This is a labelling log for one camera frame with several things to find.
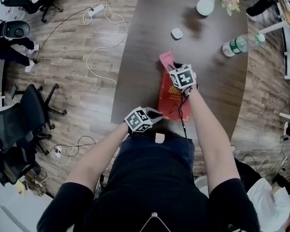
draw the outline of white cable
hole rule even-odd
[[[270,171],[274,168],[274,166],[276,165],[276,163],[280,160],[280,159],[277,159],[276,162],[274,163],[274,165],[271,167],[271,169],[268,169],[269,168],[269,163],[270,163],[270,157],[267,156],[265,157],[262,162],[260,163],[260,165],[256,168],[256,170],[258,170],[260,168],[260,166],[264,163],[264,161],[268,158],[268,164],[267,164],[267,170],[266,171]]]
[[[58,179],[61,178],[61,167],[60,167],[60,166],[67,166],[67,165],[69,164],[69,161],[70,161],[71,158],[72,158],[72,152],[73,152],[73,150],[74,150],[74,148],[75,148],[76,146],[86,146],[88,149],[90,149],[90,147],[88,147],[87,145],[79,145],[79,144],[74,145],[74,146],[73,146],[73,149],[71,150],[71,153],[70,153],[70,155],[69,155],[69,160],[68,160],[67,164],[65,164],[65,165],[64,165],[64,164],[60,164],[60,163],[59,163],[59,157],[58,157],[58,160],[56,160],[56,159],[54,158],[54,155],[53,155],[53,152],[52,152],[52,153],[51,153],[51,154],[52,154],[52,157],[54,158],[55,162],[57,163],[57,165],[58,165],[58,167],[59,167],[60,175],[59,175],[59,176],[47,176],[45,179],[43,179],[43,180],[40,182],[40,186],[41,186],[41,184],[42,184],[45,180],[47,180],[48,178],[58,178]]]
[[[41,182],[40,182],[40,186],[41,186],[41,184],[45,181],[45,180],[47,180],[48,178],[61,178],[61,168],[60,168],[60,166],[59,166],[59,169],[60,169],[60,175],[59,176],[47,176],[45,179],[43,179]]]
[[[128,29],[127,25],[126,25],[126,22],[131,22],[131,21],[125,21],[124,18],[123,18],[121,15],[118,15],[118,14],[113,13],[113,12],[111,11],[110,7],[108,6],[108,4],[107,4],[106,1],[100,1],[100,2],[96,2],[95,4],[93,4],[93,5],[92,5],[92,6],[91,6],[91,7],[90,7],[90,8],[89,8],[89,9],[88,9],[84,14],[83,14],[83,23],[84,23],[85,25],[88,25],[88,24],[91,22],[91,20],[92,20],[92,17],[91,17],[90,20],[89,20],[89,22],[88,22],[88,23],[85,23],[85,19],[84,19],[85,14],[86,14],[89,10],[91,10],[93,6],[95,6],[96,4],[101,3],[101,2],[106,3],[106,5],[104,5],[104,7],[106,7],[106,10],[105,10],[105,13],[104,13],[105,18],[108,19],[112,24],[120,24],[120,23],[124,23],[124,25],[125,25],[125,27],[126,27],[126,34],[125,34],[125,36],[123,37],[123,39],[122,39],[118,44],[116,44],[116,45],[112,45],[112,46],[102,46],[102,47],[98,47],[98,48],[94,49],[94,50],[90,53],[90,55],[88,56],[88,58],[87,58],[87,60],[86,60],[86,65],[87,65],[88,70],[89,70],[93,75],[95,75],[95,76],[97,76],[97,77],[100,77],[100,78],[103,78],[103,79],[111,80],[111,81],[113,81],[115,84],[117,84],[117,82],[116,82],[114,79],[107,78],[107,77],[104,77],[104,76],[100,76],[100,75],[95,74],[95,73],[94,73],[94,72],[89,68],[89,66],[88,66],[88,60],[89,60],[90,56],[91,56],[91,55],[92,55],[96,50],[98,50],[98,49],[106,49],[106,48],[113,48],[113,47],[117,47],[117,46],[119,46],[119,45],[124,41],[124,39],[126,38],[128,32],[129,32],[129,29]],[[122,21],[120,21],[120,22],[112,22],[112,21],[111,21],[111,20],[106,16],[107,9],[110,9],[110,12],[111,12],[113,15],[119,16],[119,17],[122,19]]]

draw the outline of wrist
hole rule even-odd
[[[195,95],[198,93],[198,90],[196,88],[196,86],[193,85],[193,88],[191,89],[190,95]]]
[[[121,128],[123,128],[124,130],[126,130],[126,133],[127,133],[128,129],[129,129],[129,126],[127,125],[126,122],[121,123],[119,127],[121,127]]]

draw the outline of electrical outlet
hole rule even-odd
[[[97,13],[101,12],[102,10],[104,10],[104,5],[101,4],[95,8],[92,8],[91,10],[88,11],[88,14],[90,17],[95,16]]]
[[[285,157],[284,160],[283,160],[282,163],[281,163],[281,166],[284,166],[284,164],[287,162],[287,160],[288,160],[288,158]]]

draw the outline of floor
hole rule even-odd
[[[25,20],[32,28],[30,38],[43,44],[61,21],[98,1],[102,0],[60,0],[58,5],[64,9],[64,12],[51,9],[46,24],[40,21],[41,13],[26,16]],[[114,13],[120,14],[125,20],[132,20],[137,0],[107,1]],[[39,63],[30,73],[25,73],[23,66],[14,64],[11,64],[6,71],[6,105],[14,104],[19,100],[19,97],[13,101],[10,99],[9,93],[14,84],[17,84],[20,89],[25,89],[29,84],[34,84],[36,87],[42,85],[42,94],[45,98],[51,87],[55,83],[59,84],[60,89],[55,91],[51,107],[57,110],[66,109],[68,114],[51,115],[52,123],[55,124],[55,129],[51,132],[53,137],[43,142],[48,150],[56,144],[75,145],[83,135],[99,141],[115,128],[115,125],[110,122],[110,115],[116,85],[113,81],[94,76],[87,69],[85,60],[96,47],[118,43],[124,37],[126,29],[122,24],[111,24],[104,18],[103,13],[99,13],[87,26],[83,24],[82,16],[83,12],[80,12],[56,29],[39,54]],[[120,20],[113,15],[110,18],[114,21]],[[250,33],[256,33],[258,29],[277,21],[275,8],[272,7],[257,19],[258,22],[248,20]],[[102,49],[94,53],[89,60],[91,70],[98,75],[116,80],[124,44],[125,41],[117,48]],[[277,30],[266,35],[266,44],[263,48],[249,53],[243,102],[231,140],[236,146],[234,154],[239,160],[246,154],[250,154],[259,166],[264,157],[270,157],[270,163],[267,165],[267,158],[258,169],[259,173],[269,180],[277,173],[278,166],[284,159],[281,152],[282,144],[279,142],[284,120],[278,114],[279,112],[290,114],[290,83],[283,79],[283,75],[283,40],[281,30]],[[82,138],[80,141],[83,144],[91,142],[89,138]],[[58,191],[78,159],[87,150],[86,147],[81,146],[79,154],[71,158],[68,166],[61,166],[60,178],[58,178],[60,171],[52,154],[36,155],[38,163],[46,170],[48,176],[54,176],[46,180],[51,193],[55,194]],[[63,147],[65,154],[69,155],[70,151],[71,147]],[[285,141],[283,152],[286,156],[290,154],[290,140]],[[68,160],[69,157],[61,156],[59,163],[66,165]],[[205,174],[203,156],[199,147],[194,160],[194,174]],[[112,162],[113,160],[105,171],[106,177]],[[246,156],[244,162],[255,168],[254,160],[250,156]],[[290,159],[285,167],[290,173]],[[280,171],[280,173],[290,179],[286,172]]]

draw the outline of dark brown table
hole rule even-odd
[[[134,108],[157,108],[163,66],[159,55],[173,49],[175,61],[190,63],[199,79],[199,91],[231,138],[245,88],[248,54],[231,58],[221,46],[248,32],[245,7],[232,16],[216,1],[208,17],[196,10],[199,0],[138,0],[126,40],[111,122],[122,123]],[[171,31],[183,37],[175,41]],[[180,122],[163,121],[184,136]],[[186,123],[189,138],[197,139],[192,118]]]

